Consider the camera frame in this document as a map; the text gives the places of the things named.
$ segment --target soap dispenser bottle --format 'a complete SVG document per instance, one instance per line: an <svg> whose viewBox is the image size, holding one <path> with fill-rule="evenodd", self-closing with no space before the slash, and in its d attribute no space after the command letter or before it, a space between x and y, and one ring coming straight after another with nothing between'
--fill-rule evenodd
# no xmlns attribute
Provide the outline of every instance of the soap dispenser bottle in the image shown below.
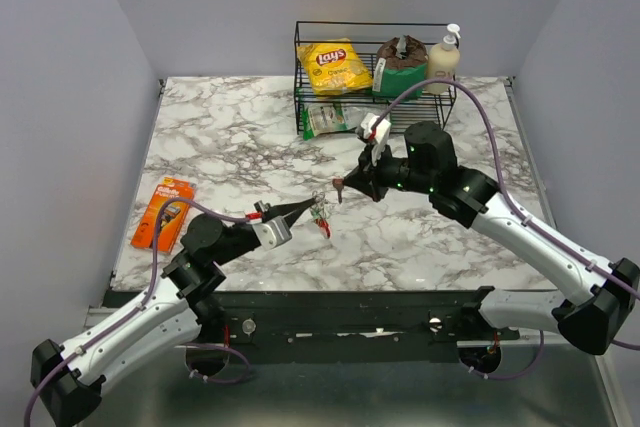
<svg viewBox="0 0 640 427"><path fill-rule="evenodd" d="M427 79L443 78L453 80L458 62L460 62L460 51L456 45L460 38L460 26L457 24L447 25L448 34L442 42L431 47L429 59L427 61ZM448 84L429 84L427 92L430 94L442 94L449 88Z"/></svg>

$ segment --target silver panel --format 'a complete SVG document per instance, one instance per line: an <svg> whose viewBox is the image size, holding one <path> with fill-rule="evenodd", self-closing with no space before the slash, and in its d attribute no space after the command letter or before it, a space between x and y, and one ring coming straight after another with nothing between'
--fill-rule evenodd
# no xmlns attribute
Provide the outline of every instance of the silver panel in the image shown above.
<svg viewBox="0 0 640 427"><path fill-rule="evenodd" d="M507 349L505 371L526 365L535 351ZM216 386L189 380L183 355L174 349L125 379L84 427L616 425L595 359L562 344L512 382L413 362L258 366L249 382Z"/></svg>

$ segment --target black wire rack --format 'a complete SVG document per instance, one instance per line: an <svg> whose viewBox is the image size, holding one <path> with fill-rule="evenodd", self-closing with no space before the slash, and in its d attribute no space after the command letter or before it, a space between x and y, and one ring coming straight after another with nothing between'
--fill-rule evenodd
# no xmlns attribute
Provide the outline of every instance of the black wire rack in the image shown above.
<svg viewBox="0 0 640 427"><path fill-rule="evenodd" d="M323 22L297 21L294 37L294 53L297 48L306 44L340 43L330 39L348 38L356 53L367 66L373 76L376 68L376 54L382 44L392 37L411 35L423 42L427 47L436 44L446 35L448 24L426 23L384 23L384 22ZM296 69L294 75L294 103L297 132L304 129L302 124L303 109L312 104L340 102L342 108L370 107L380 111L388 106L393 98L374 97L371 89L363 89L338 96L318 98L311 88L309 76L302 63L295 56ZM423 91L417 99L405 100L391 112L391 133L403 133L407 127L416 122L430 120L443 129L447 125L451 110L458 97L455 87L449 87L440 95Z"/></svg>

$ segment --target lay's chips bag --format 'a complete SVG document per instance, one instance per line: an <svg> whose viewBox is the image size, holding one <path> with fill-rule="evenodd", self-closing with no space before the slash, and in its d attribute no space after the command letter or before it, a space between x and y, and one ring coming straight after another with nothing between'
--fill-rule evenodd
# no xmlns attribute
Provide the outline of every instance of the lay's chips bag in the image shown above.
<svg viewBox="0 0 640 427"><path fill-rule="evenodd" d="M349 39L301 45L297 48L297 55L309 76L313 92L318 96L340 95L373 85L369 69Z"/></svg>

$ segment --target marble countertop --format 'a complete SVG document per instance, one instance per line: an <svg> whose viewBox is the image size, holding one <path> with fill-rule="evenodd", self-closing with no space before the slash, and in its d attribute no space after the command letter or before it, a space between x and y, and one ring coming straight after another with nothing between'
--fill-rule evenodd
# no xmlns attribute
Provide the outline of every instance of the marble countertop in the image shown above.
<svg viewBox="0 0 640 427"><path fill-rule="evenodd" d="M514 197L542 218L540 202L504 85L497 78L463 78L488 111L505 179ZM303 141L295 132L291 77L170 78L155 124L136 201L124 233L111 287L141 290L151 252L129 242L156 184L165 176L197 184L196 201L241 216L258 200L271 204L327 193L332 236L311 216L293 240L257 249L225 264L220 290L410 290L550 288L532 267L492 240L439 214L426 196L390 191L380 203L345 189L336 201L331 179L357 163L362 143L333 134ZM458 161L495 177L479 114L460 93L446 130ZM401 136L389 144L404 155ZM188 221L198 212L191 209ZM174 247L173 254L180 249ZM160 255L161 266L169 255Z"/></svg>

